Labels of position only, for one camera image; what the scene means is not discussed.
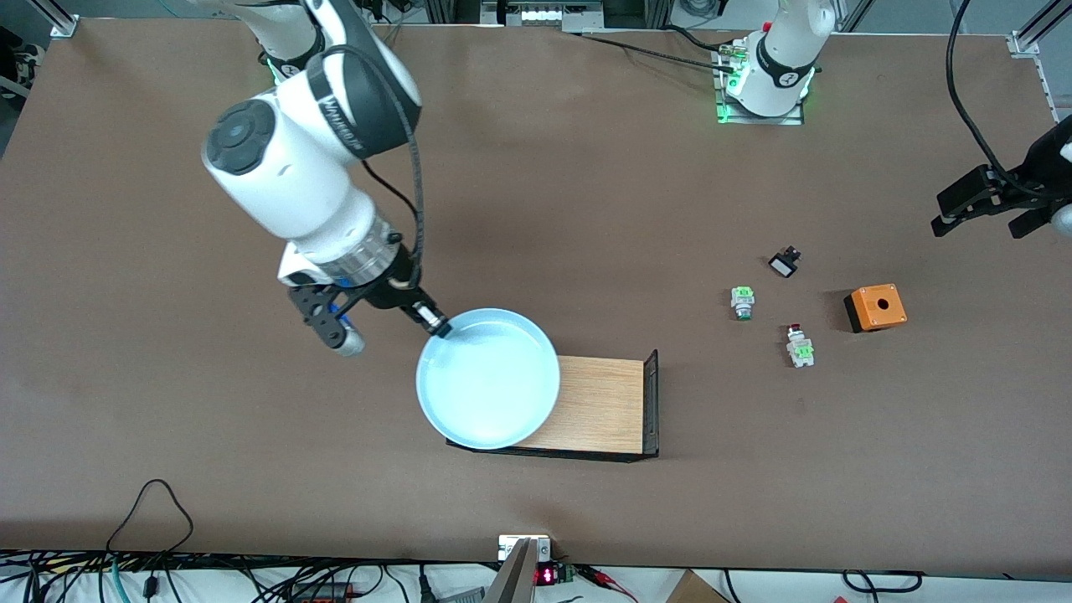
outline black strap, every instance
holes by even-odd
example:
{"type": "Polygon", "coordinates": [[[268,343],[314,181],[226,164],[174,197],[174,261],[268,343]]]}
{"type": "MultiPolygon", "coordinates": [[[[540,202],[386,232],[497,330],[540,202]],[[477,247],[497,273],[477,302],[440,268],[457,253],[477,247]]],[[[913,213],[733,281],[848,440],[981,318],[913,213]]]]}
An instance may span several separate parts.
{"type": "Polygon", "coordinates": [[[804,67],[798,67],[794,69],[786,67],[774,60],[766,52],[765,35],[760,38],[759,44],[756,45],[756,56],[759,58],[759,67],[763,68],[763,71],[771,74],[771,79],[774,80],[774,86],[777,88],[792,88],[798,82],[803,79],[815,65],[815,60],[813,60],[804,67]]]}
{"type": "Polygon", "coordinates": [[[323,55],[317,55],[310,59],[306,73],[309,76],[309,90],[313,93],[316,104],[321,107],[321,115],[324,116],[324,121],[328,122],[331,131],[334,132],[339,142],[346,147],[346,150],[358,159],[366,159],[368,153],[364,152],[364,145],[361,144],[357,130],[354,129],[354,124],[346,118],[339,99],[331,91],[331,85],[328,84],[328,76],[324,72],[323,55]]]}

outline black plug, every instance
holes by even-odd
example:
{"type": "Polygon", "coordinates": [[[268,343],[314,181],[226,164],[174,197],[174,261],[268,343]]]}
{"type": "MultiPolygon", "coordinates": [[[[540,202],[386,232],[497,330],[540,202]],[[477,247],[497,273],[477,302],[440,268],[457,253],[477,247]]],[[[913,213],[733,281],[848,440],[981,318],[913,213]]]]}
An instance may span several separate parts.
{"type": "Polygon", "coordinates": [[[145,597],[145,600],[148,601],[158,592],[160,592],[160,580],[157,579],[157,576],[145,578],[145,585],[142,587],[142,597],[145,597]]]}
{"type": "Polygon", "coordinates": [[[428,576],[425,575],[425,565],[420,565],[420,577],[417,578],[420,583],[420,603],[436,603],[435,595],[432,594],[432,586],[428,584],[428,576]]]}

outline blue plate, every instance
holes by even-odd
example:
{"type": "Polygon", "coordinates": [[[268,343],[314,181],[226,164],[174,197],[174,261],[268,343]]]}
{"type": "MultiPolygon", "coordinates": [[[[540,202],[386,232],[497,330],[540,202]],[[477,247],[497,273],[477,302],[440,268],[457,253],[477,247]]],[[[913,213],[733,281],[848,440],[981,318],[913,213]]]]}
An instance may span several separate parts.
{"type": "Polygon", "coordinates": [[[559,356],[531,320],[498,308],[450,319],[417,364],[417,399],[440,433],[480,450],[532,436],[559,398],[559,356]]]}

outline table surface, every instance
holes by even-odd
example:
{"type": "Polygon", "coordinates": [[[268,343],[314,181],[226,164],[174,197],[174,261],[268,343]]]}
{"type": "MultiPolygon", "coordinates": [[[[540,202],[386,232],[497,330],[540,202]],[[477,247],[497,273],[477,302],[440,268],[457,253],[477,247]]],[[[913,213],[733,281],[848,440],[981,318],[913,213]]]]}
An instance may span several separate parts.
{"type": "MultiPolygon", "coordinates": [[[[1003,219],[932,236],[935,193],[982,162],[944,44],[835,36],[807,124],[775,128],[716,123],[710,73],[560,32],[401,32],[441,307],[517,310],[560,354],[659,350],[661,456],[611,465],[447,447],[415,399],[421,329],[359,308],[354,359],[301,324],[281,241],[200,165],[268,86],[241,24],[84,20],[0,162],[0,542],[100,548],[159,476],[195,550],[476,560],[547,531],[579,562],[1072,572],[1069,244],[1003,219]],[[848,333],[844,295],[883,282],[908,323],[848,333]],[[790,368],[789,323],[815,367],[790,368]]],[[[1033,65],[958,50],[1018,163],[1052,126],[1033,65]]],[[[408,188],[404,149],[372,163],[408,188]]],[[[117,546],[182,528],[158,489],[117,546]]]]}

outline wooden block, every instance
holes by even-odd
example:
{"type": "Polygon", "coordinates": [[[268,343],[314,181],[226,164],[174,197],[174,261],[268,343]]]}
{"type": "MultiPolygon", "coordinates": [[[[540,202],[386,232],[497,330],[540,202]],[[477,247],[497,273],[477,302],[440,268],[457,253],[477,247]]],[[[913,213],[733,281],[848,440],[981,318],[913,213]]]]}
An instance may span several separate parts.
{"type": "Polygon", "coordinates": [[[644,363],[559,356],[559,400],[518,447],[641,454],[644,363]]]}
{"type": "Polygon", "coordinates": [[[667,603],[730,603],[693,570],[685,570],[667,603]]]}

